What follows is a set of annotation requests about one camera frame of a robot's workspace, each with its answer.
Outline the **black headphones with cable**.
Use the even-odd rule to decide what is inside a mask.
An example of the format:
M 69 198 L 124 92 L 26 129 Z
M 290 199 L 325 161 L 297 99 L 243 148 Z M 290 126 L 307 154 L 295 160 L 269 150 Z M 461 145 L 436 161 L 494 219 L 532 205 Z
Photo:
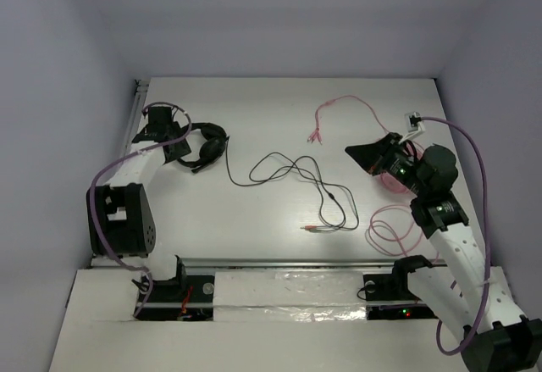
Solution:
M 189 169 L 192 174 L 196 175 L 203 170 L 210 168 L 221 158 L 225 159 L 226 173 L 230 182 L 233 185 L 242 188 L 263 186 L 271 182 L 282 180 L 288 175 L 294 173 L 299 176 L 301 180 L 313 184 L 319 195 L 318 219 L 320 223 L 318 225 L 304 225 L 302 227 L 304 231 L 320 234 L 332 233 L 340 230 L 351 232 L 359 228 L 361 221 L 357 203 L 352 191 L 348 187 L 341 184 L 325 181 L 322 176 L 322 170 L 320 169 L 320 166 L 315 158 L 308 155 L 301 155 L 298 158 L 292 159 L 283 153 L 273 151 L 263 156 L 252 166 L 247 175 L 246 182 L 239 182 L 234 179 L 231 172 L 229 158 L 230 136 L 227 134 L 224 128 L 210 122 L 203 122 L 195 123 L 192 126 L 186 125 L 182 127 L 181 130 L 187 135 L 192 135 L 198 132 L 204 139 L 204 143 L 201 145 L 196 159 L 178 159 L 179 164 Z M 270 175 L 263 178 L 257 178 L 254 175 L 255 171 L 259 169 L 262 164 L 266 163 L 272 158 L 277 158 L 283 164 Z M 345 194 L 354 218 L 354 223 L 352 225 L 348 223 L 348 216 L 346 214 L 345 207 L 331 191 L 333 188 L 336 188 Z M 339 209 L 341 218 L 336 222 L 332 222 L 324 217 L 324 204 L 328 201 L 332 202 L 334 206 Z

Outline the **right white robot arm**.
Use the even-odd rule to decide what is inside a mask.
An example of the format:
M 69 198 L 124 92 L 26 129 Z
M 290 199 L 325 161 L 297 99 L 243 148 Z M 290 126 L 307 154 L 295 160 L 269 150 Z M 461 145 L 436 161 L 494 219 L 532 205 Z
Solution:
M 458 177 L 456 156 L 433 145 L 421 156 L 409 153 L 401 135 L 348 146 L 346 153 L 369 175 L 391 175 L 414 194 L 410 209 L 415 224 L 444 259 L 454 278 L 446 284 L 422 255 L 398 259 L 392 291 L 416 297 L 458 341 L 447 355 L 460 354 L 470 371 L 523 371 L 541 354 L 541 321 L 529 319 L 491 272 L 488 244 L 478 244 L 469 218 L 452 186 Z

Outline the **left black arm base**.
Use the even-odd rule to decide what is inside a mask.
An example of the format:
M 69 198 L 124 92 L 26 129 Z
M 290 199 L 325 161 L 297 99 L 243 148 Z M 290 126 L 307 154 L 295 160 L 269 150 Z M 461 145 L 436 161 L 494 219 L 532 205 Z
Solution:
M 135 318 L 140 321 L 197 322 L 213 320 L 214 275 L 188 274 L 181 258 L 176 257 L 175 275 L 155 280 L 150 286 L 147 275 L 132 280 L 139 295 Z

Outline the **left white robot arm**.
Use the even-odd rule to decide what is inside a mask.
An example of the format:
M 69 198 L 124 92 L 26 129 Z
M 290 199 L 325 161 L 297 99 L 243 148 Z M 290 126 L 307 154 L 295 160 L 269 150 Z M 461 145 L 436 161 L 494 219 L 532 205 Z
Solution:
M 172 103 L 152 103 L 141 114 L 146 120 L 127 153 L 101 169 L 86 193 L 91 250 L 146 278 L 144 265 L 128 257 L 146 258 L 156 245 L 156 226 L 146 187 L 165 164 L 182 157 L 193 123 Z

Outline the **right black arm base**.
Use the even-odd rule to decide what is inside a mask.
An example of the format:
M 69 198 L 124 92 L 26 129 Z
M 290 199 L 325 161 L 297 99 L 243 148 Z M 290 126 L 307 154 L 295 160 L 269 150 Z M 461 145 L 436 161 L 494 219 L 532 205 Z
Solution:
M 367 304 L 368 320 L 435 319 L 429 307 L 407 287 L 407 276 L 415 270 L 433 268 L 422 255 L 398 259 L 389 274 L 363 276 L 357 298 Z

